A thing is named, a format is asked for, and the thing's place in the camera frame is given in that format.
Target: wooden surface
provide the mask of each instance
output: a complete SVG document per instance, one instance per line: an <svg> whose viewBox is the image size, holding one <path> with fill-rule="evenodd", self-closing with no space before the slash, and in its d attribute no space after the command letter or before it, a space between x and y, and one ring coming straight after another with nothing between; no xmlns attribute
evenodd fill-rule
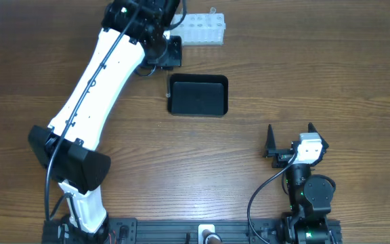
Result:
<svg viewBox="0 0 390 244"><path fill-rule="evenodd" d="M45 170L26 137L56 115L86 67L105 0L0 0L0 242L39 242ZM226 75L228 114L174 117L167 73L131 77L98 150L111 217L244 220L277 172L267 125L287 147L313 122L330 144L316 172L337 183L345 243L390 243L390 1L197 1L225 14L221 47L185 47L179 73ZM51 185L51 205L61 195ZM276 180L253 216L288 210Z"/></svg>

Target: wood grain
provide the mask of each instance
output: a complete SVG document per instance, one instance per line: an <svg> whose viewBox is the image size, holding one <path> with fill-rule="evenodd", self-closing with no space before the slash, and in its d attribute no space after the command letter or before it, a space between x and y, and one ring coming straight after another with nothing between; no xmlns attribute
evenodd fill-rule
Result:
<svg viewBox="0 0 390 244"><path fill-rule="evenodd" d="M0 242L39 242L45 171L26 137L61 109L86 67L106 1L0 0ZM221 47L184 47L178 73L226 75L228 114L174 117L167 73L131 77L98 150L112 217L244 220L276 170L261 157L267 125L289 146L313 122L329 142L316 167L337 182L331 218L345 243L390 243L390 1L189 1L225 14ZM55 183L51 201L61 195ZM288 199L275 181L255 217ZM67 213L66 207L61 213Z"/></svg>

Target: white plastic part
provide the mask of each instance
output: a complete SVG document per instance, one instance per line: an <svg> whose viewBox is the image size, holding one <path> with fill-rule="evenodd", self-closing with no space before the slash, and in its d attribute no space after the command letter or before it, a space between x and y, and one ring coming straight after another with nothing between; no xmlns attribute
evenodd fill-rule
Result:
<svg viewBox="0 0 390 244"><path fill-rule="evenodd" d="M53 132L61 136L66 127L66 120L70 117L76 103L87 82L108 53L112 44L120 33L110 29L105 32L100 31L99 40L94 50L94 55L83 73L81 80L74 89L71 97L64 105L63 109L51 120L48 127L53 128ZM74 118L74 125L68 130L65 139L74 142L77 138L82 139L83 147L95 150L100 141L100 134L108 116L110 109L115 103L121 89L135 68L144 59L145 53L141 44L136 45L129 42L129 37L124 36L117 47L105 63L106 67L100 71L95 79L95 85L90 88L77 116Z"/></svg>
<svg viewBox="0 0 390 244"><path fill-rule="evenodd" d="M182 45L223 45L225 16L215 12L212 7L210 14L186 14L183 22L171 30L171 35L180 36ZM181 17L181 14L175 14L172 24L179 22Z"/></svg>
<svg viewBox="0 0 390 244"><path fill-rule="evenodd" d="M322 139L316 132L301 133L300 145L297 147L297 158L294 163L311 164L320 157L322 152Z"/></svg>
<svg viewBox="0 0 390 244"><path fill-rule="evenodd" d="M106 218L106 210L102 204L100 186L95 190L88 191L85 195L82 195L75 187L69 185L67 180L58 184L64 193L69 192L73 194L74 210L78 215L81 230L88 233L95 233L98 231ZM67 204L70 210L70 223L78 227L69 199L67 199Z"/></svg>

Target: wooden table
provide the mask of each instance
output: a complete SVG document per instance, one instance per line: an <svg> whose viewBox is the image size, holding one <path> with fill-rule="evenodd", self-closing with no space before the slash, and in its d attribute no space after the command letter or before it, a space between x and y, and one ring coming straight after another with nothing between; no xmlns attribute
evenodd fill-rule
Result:
<svg viewBox="0 0 390 244"><path fill-rule="evenodd" d="M45 170L30 150L89 62L107 1L0 0L0 242L39 242ZM176 73L226 75L228 114L174 117L167 73L131 77L98 151L111 217L244 220L253 191L276 173L267 125L287 147L313 122L330 144L316 172L337 183L330 218L346 243L390 243L390 1L189 1L225 14L223 46L184 47ZM51 185L51 206L62 194ZM276 180L253 216L276 218ZM60 215L67 213L60 210Z"/></svg>

